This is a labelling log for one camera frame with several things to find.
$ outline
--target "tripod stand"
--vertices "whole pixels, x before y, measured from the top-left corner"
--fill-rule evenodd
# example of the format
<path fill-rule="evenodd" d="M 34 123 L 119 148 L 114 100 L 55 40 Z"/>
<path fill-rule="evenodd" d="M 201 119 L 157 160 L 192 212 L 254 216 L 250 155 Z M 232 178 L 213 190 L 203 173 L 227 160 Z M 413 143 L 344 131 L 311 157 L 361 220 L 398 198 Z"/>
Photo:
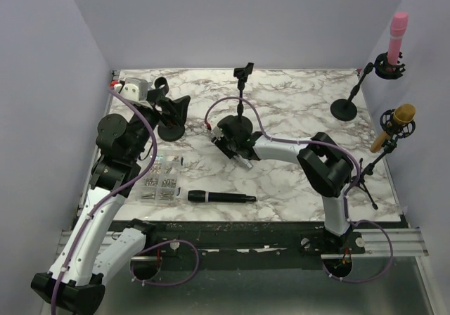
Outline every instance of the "tripod stand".
<path fill-rule="evenodd" d="M 362 190 L 368 196 L 369 200 L 372 203 L 372 207 L 375 210 L 378 210 L 378 205 L 373 200 L 372 195 L 366 186 L 365 176 L 373 175 L 373 169 L 375 169 L 375 165 L 377 165 L 377 163 L 380 160 L 382 160 L 386 155 L 390 154 L 393 150 L 395 150 L 396 147 L 397 147 L 397 139 L 390 139 L 389 141 L 386 141 L 382 153 L 374 161 L 368 163 L 367 166 L 364 167 L 364 169 L 361 172 L 361 176 L 359 177 L 358 183 L 356 184 L 356 187 Z M 363 158 L 359 160 L 359 166 L 360 168 L 363 167 Z"/>

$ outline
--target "white marble surface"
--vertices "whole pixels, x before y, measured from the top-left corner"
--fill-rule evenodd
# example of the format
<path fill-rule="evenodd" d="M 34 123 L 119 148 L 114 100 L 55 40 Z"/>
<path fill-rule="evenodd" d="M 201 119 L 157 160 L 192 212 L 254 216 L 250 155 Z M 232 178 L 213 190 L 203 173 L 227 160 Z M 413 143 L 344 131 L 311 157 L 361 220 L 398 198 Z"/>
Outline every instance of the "white marble surface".
<path fill-rule="evenodd" d="M 136 199 L 138 194 L 134 190 L 116 220 L 323 221 L 321 197 L 309 185 L 300 166 L 271 160 L 254 161 L 253 169 L 248 170 L 211 144 L 203 118 L 217 99 L 238 95 L 233 70 L 123 70 L 120 79 L 138 77 L 153 83 L 159 76 L 167 78 L 170 98 L 184 95 L 192 98 L 184 137 L 175 143 L 158 138 L 160 150 L 182 151 L 185 159 L 182 188 L 246 193 L 257 196 L 258 202 L 194 205 L 181 199 L 164 204 L 143 203 Z M 244 96 L 257 106 L 270 135 L 297 138 L 323 131 L 356 159 L 373 160 L 376 155 L 369 152 L 369 147 L 375 133 L 362 94 L 354 100 L 359 112 L 352 122 L 336 120 L 329 110 L 330 104 L 335 99 L 346 98 L 356 83 L 353 70 L 255 70 L 249 77 Z M 236 105 L 236 101 L 220 103 L 210 116 L 212 126 L 235 113 Z M 127 119 L 132 116 L 116 99 L 110 111 Z M 247 106 L 244 115 L 257 126 L 255 115 Z M 366 185 L 379 210 L 375 211 L 366 195 L 354 188 L 349 194 L 351 218 L 398 221 L 399 208 L 382 162 L 375 168 L 375 174 L 367 178 Z"/>

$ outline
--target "pink microphone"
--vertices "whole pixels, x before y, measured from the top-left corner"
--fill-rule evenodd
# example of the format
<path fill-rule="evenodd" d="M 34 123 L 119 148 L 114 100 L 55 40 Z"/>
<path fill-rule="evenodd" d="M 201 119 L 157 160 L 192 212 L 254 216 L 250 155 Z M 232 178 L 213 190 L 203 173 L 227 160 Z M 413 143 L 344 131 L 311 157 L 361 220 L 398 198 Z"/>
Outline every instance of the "pink microphone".
<path fill-rule="evenodd" d="M 408 27 L 408 13 L 400 11 L 394 15 L 391 22 L 391 39 L 389 41 L 389 50 L 387 50 L 387 62 L 391 65 L 397 65 L 400 54 L 401 39 Z"/>

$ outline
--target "bolt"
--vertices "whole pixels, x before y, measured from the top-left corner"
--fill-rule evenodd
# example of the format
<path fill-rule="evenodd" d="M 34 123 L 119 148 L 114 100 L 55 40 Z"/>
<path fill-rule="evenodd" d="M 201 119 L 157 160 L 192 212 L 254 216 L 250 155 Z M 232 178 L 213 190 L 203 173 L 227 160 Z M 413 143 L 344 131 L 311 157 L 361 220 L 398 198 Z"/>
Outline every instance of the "bolt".
<path fill-rule="evenodd" d="M 309 242 L 309 239 L 303 238 L 302 241 L 300 241 L 300 245 L 302 245 L 302 247 L 303 247 L 305 250 L 307 250 L 308 248 L 311 247 L 311 244 L 308 243 L 308 242 Z"/>
<path fill-rule="evenodd" d="M 356 246 L 362 248 L 362 247 L 364 247 L 364 245 L 366 244 L 366 241 L 364 241 L 363 238 L 356 238 L 356 240 L 354 241 L 354 243 L 356 243 Z"/>

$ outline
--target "white wall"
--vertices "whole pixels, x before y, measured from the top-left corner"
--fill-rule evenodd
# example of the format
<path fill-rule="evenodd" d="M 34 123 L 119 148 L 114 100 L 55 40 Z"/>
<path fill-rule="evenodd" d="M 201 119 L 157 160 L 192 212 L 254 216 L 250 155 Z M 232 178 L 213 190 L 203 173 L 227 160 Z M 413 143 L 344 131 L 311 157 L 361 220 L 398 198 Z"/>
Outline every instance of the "white wall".
<path fill-rule="evenodd" d="M 409 12 L 401 48 L 405 75 L 396 81 L 370 75 L 364 95 L 374 117 L 402 103 L 417 108 L 416 132 L 399 142 L 388 163 L 408 220 L 423 231 L 450 309 L 450 1 L 403 0 L 399 11 Z M 387 27 L 370 60 L 387 50 L 389 36 Z"/>
<path fill-rule="evenodd" d="M 73 0 L 0 0 L 0 313 L 38 314 L 110 80 Z"/>
<path fill-rule="evenodd" d="M 112 68 L 355 68 L 401 0 L 75 0 Z"/>

